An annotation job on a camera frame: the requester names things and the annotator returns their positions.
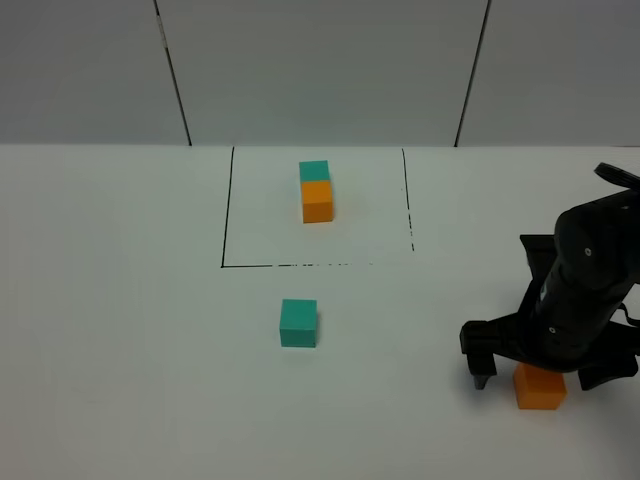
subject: orange block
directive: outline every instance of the orange block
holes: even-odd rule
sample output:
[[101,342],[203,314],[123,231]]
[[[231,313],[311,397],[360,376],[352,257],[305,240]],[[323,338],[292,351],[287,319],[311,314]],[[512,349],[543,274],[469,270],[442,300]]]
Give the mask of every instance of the orange block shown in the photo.
[[519,363],[513,374],[520,409],[557,410],[567,396],[561,373]]
[[333,220],[333,193],[331,182],[304,182],[302,189],[302,221],[304,223]]

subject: cube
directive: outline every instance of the cube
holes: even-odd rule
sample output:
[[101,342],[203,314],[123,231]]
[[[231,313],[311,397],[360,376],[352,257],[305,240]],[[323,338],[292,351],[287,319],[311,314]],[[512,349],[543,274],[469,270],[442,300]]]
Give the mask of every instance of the cube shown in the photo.
[[567,396],[561,373],[520,363],[513,374],[518,407],[522,410],[557,410]]
[[283,347],[315,348],[318,303],[315,300],[282,300],[280,344]]
[[301,186],[302,222],[319,223],[333,220],[331,182],[305,182]]
[[329,181],[329,162],[300,162],[300,183]]

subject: black line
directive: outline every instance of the black line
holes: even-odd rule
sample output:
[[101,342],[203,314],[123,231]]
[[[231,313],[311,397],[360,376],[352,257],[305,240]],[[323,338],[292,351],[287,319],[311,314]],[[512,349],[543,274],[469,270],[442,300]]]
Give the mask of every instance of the black line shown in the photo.
[[[231,181],[233,180],[233,155],[236,147],[231,147],[231,166],[229,167],[229,191],[227,192],[227,216],[224,220],[224,240],[222,241],[222,263],[220,268],[225,268],[224,255],[227,252],[227,230],[229,229],[229,206],[231,205]],[[259,265],[260,267],[270,267],[271,265]]]
[[346,267],[353,265],[351,263],[278,263],[275,265],[256,264],[256,265],[223,265],[221,268],[278,268],[278,267]]
[[[164,25],[162,23],[162,17],[160,16],[160,8],[158,7],[158,0],[153,0],[153,5],[156,8],[156,15],[160,20],[160,25]],[[173,61],[171,60],[171,52],[169,52],[169,44],[167,42],[167,35],[164,31],[164,26],[162,28],[162,36],[164,38],[164,53],[167,56],[167,63],[169,64],[169,71],[171,72],[171,80],[173,81],[173,89],[176,92],[176,98],[178,99],[178,107],[180,108],[180,116],[182,117],[182,124],[184,125],[184,132],[187,134],[187,142],[189,146],[193,146],[191,143],[191,133],[189,133],[189,125],[187,124],[187,116],[184,113],[184,105],[182,104],[182,97],[180,96],[180,89],[178,88],[178,80],[176,78],[176,72],[173,68]]]
[[413,225],[411,225],[411,208],[409,207],[409,183],[407,182],[407,158],[402,149],[402,164],[404,165],[404,191],[407,194],[407,214],[409,215],[409,233],[411,235],[411,251],[415,252],[416,247],[413,244]]
[[462,132],[462,124],[464,123],[464,117],[467,114],[467,104],[469,103],[469,96],[471,94],[471,88],[473,86],[473,80],[476,76],[476,68],[478,66],[478,58],[480,58],[480,48],[482,47],[482,41],[484,40],[484,31],[487,26],[487,19],[489,18],[489,10],[491,9],[492,0],[487,0],[487,8],[484,11],[484,18],[482,19],[482,28],[480,29],[480,37],[478,37],[478,46],[476,47],[476,56],[473,59],[473,67],[471,67],[471,75],[469,76],[469,84],[467,85],[467,94],[464,97],[464,105],[462,106],[462,114],[460,115],[460,123],[458,124],[458,132],[456,133],[456,141],[453,144],[454,147],[458,146],[460,141],[460,132]]
[[265,268],[274,265],[224,265],[222,268]]

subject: table surface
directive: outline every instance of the table surface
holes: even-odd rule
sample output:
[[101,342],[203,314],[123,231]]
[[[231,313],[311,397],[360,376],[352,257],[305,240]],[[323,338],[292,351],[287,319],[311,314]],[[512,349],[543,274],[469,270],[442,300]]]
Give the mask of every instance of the table surface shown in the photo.
[[[336,222],[355,226],[313,230],[331,248],[309,239],[321,258],[280,267],[307,253],[279,193],[297,201],[298,158],[329,159]],[[520,411],[514,363],[475,391],[458,333],[517,309],[519,234],[616,192],[598,162],[638,173],[638,159],[2,146],[0,477],[636,478],[640,380],[582,392],[569,374],[561,409]],[[221,268],[223,250],[267,266]],[[316,349],[280,347],[283,298],[317,299]],[[637,290],[627,304],[640,311]]]

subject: teal cube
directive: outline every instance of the teal cube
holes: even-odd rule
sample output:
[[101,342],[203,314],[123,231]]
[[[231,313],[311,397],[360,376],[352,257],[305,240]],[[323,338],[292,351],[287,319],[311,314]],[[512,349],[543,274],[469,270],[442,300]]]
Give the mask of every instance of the teal cube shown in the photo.
[[326,160],[300,162],[300,183],[322,182],[324,180],[330,180],[329,162]]
[[283,347],[314,348],[317,332],[318,302],[286,298],[282,301],[280,344]]

